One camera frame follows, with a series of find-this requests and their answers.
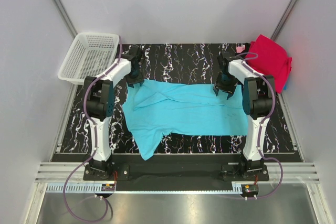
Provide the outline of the cyan t shirt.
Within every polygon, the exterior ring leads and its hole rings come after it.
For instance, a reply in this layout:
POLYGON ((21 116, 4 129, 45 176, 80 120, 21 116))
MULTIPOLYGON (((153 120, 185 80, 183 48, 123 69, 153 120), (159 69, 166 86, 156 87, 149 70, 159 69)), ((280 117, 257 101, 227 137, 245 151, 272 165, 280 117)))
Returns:
POLYGON ((180 84, 145 80, 128 88, 122 106, 128 130, 146 161, 164 136, 247 135, 241 90, 229 98, 215 94, 212 84, 180 84))

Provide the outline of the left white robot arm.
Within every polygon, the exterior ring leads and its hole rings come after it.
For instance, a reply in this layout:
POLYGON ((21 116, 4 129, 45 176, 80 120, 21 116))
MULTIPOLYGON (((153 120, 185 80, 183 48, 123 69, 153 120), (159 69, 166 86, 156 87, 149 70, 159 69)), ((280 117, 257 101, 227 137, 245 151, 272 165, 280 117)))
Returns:
POLYGON ((122 79, 126 79, 127 85, 132 88, 136 84, 144 83, 140 70, 142 56, 141 48, 133 45, 128 53, 120 54, 101 74, 96 77, 88 76, 84 81, 83 109, 90 124, 91 159, 100 162, 95 167, 95 174, 103 180, 113 175, 113 167, 106 161, 111 156, 109 123, 114 112, 114 88, 122 79))

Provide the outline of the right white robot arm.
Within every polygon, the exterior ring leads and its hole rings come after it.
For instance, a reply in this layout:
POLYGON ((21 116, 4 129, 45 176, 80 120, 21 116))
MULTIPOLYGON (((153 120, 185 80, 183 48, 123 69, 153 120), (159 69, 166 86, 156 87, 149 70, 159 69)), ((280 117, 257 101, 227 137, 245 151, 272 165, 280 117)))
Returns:
POLYGON ((213 90, 215 94, 223 91, 231 98, 237 86, 242 86, 242 106, 248 123, 243 157, 246 161, 254 162, 264 158, 262 145, 276 104, 275 79, 272 75, 264 75, 248 65, 247 61, 258 58, 256 53, 250 58, 243 58, 244 55, 220 53, 217 57, 220 73, 213 90))

